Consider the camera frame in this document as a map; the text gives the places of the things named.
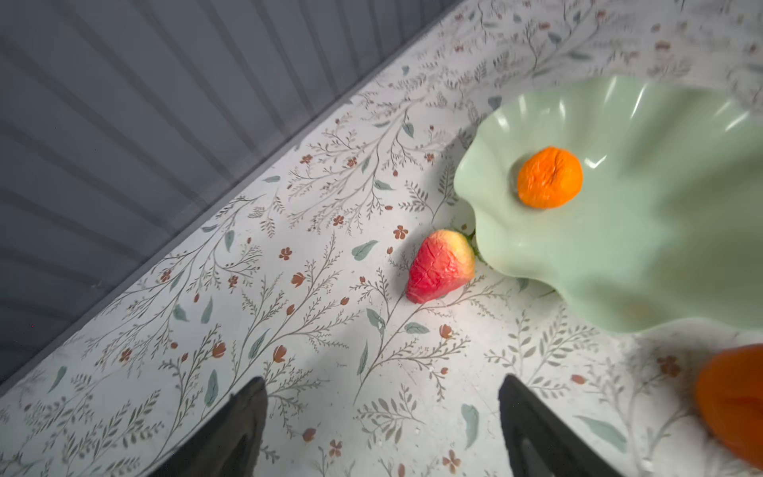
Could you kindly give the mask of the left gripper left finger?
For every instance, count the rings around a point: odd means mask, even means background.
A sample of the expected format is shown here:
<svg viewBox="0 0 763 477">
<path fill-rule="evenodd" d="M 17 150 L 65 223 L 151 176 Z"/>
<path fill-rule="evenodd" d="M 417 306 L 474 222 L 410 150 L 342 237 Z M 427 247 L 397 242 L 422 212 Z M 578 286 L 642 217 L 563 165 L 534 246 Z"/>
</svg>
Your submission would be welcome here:
<svg viewBox="0 0 763 477">
<path fill-rule="evenodd" d="M 245 477 L 254 474 L 266 423 L 265 381 L 256 377 L 156 468 L 153 476 Z"/>
</svg>

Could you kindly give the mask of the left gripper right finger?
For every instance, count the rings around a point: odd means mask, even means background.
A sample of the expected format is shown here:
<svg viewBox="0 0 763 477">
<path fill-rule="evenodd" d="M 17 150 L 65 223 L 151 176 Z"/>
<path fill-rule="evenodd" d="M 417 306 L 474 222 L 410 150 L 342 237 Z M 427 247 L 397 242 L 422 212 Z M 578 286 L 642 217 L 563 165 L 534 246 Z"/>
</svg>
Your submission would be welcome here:
<svg viewBox="0 0 763 477">
<path fill-rule="evenodd" d="M 503 437 L 515 476 L 619 474 L 518 377 L 506 375 L 500 387 L 499 403 Z"/>
</svg>

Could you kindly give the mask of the large fake orange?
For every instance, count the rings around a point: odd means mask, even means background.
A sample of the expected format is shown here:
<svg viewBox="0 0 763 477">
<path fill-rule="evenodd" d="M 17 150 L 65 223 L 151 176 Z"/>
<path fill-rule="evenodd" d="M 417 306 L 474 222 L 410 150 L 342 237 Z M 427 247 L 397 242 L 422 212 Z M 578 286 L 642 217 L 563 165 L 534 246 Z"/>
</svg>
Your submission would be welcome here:
<svg viewBox="0 0 763 477">
<path fill-rule="evenodd" d="M 736 457 L 762 468 L 762 346 L 724 350 L 695 383 L 695 403 L 705 425 Z"/>
</svg>

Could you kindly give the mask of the red yellow fake peach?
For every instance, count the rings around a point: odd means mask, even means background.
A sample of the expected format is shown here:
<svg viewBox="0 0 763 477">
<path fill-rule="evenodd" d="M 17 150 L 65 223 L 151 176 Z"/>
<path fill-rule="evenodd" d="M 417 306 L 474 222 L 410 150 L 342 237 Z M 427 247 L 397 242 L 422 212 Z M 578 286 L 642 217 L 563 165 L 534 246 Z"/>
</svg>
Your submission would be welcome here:
<svg viewBox="0 0 763 477">
<path fill-rule="evenodd" d="M 476 256 L 459 232 L 439 230 L 421 244 L 409 270 L 407 299 L 423 304 L 441 298 L 475 277 Z"/>
</svg>

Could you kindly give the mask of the small fake tangerine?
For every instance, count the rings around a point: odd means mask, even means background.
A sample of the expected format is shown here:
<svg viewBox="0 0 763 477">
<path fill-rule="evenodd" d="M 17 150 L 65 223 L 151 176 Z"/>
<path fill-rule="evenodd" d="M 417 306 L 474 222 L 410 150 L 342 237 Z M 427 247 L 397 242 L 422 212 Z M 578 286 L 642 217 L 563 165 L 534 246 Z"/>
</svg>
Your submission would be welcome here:
<svg viewBox="0 0 763 477">
<path fill-rule="evenodd" d="M 582 166 L 575 155 L 548 147 L 522 166 L 517 182 L 518 197 L 534 209 L 555 209 L 574 199 L 583 181 Z"/>
</svg>

